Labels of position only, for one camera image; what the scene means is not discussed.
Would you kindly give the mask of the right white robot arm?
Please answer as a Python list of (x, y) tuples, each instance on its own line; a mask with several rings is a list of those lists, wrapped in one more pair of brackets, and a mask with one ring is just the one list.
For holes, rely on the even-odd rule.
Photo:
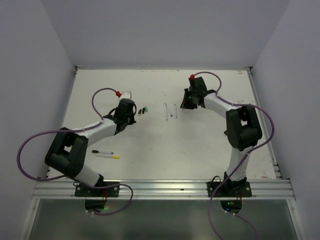
[(208, 196), (250, 198), (252, 191), (247, 181), (249, 151), (257, 146), (263, 136), (254, 106), (223, 99), (216, 90), (207, 89), (202, 77), (191, 75), (188, 80), (190, 87), (184, 89), (180, 108), (193, 110), (202, 107), (223, 117), (226, 121), (224, 134), (231, 146), (230, 161), (223, 179), (206, 183)]

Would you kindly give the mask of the green capped white pen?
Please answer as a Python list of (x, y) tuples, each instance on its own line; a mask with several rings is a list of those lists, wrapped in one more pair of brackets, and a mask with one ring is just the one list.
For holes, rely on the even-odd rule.
[(164, 109), (164, 117), (165, 117), (165, 120), (168, 121), (169, 117), (171, 117), (171, 116), (169, 116), (169, 114), (168, 114), (168, 112), (167, 112), (166, 104), (167, 104), (167, 103), (163, 103), (163, 109)]

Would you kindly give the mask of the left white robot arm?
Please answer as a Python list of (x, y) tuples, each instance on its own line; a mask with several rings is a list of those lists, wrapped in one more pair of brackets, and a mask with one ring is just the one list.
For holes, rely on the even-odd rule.
[(84, 130), (60, 129), (45, 156), (44, 162), (68, 178), (86, 186), (92, 196), (104, 190), (104, 177), (85, 165), (87, 148), (108, 137), (122, 132), (135, 121), (136, 104), (131, 99), (121, 99), (113, 115), (106, 115), (97, 124)]

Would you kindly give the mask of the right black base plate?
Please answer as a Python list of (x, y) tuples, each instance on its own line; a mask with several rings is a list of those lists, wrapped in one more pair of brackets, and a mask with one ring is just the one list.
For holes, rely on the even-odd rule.
[[(206, 190), (209, 198), (212, 197), (220, 183), (221, 181), (208, 181), (206, 183)], [(247, 180), (228, 181), (213, 195), (214, 198), (250, 198), (252, 196), (251, 186)]]

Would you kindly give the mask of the aluminium mounting rail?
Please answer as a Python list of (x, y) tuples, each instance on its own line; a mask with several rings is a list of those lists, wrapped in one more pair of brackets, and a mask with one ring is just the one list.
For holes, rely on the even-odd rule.
[[(133, 190), (134, 200), (208, 200), (213, 187), (207, 180), (120, 180), (121, 186), (114, 188), (116, 200), (127, 200)], [(89, 194), (80, 194), (81, 187), (70, 179), (39, 182), (32, 197), (34, 199), (89, 199)], [(215, 194), (215, 200), (292, 200), (295, 198), (290, 180), (263, 179), (249, 180), (232, 193), (222, 194), (222, 188)]]

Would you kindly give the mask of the yellow capped white pen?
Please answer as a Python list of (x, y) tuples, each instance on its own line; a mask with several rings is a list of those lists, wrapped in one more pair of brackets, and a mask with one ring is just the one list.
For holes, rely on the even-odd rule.
[(110, 154), (96, 154), (95, 156), (99, 158), (106, 158), (106, 159), (115, 159), (115, 160), (120, 159), (118, 155), (110, 155)]

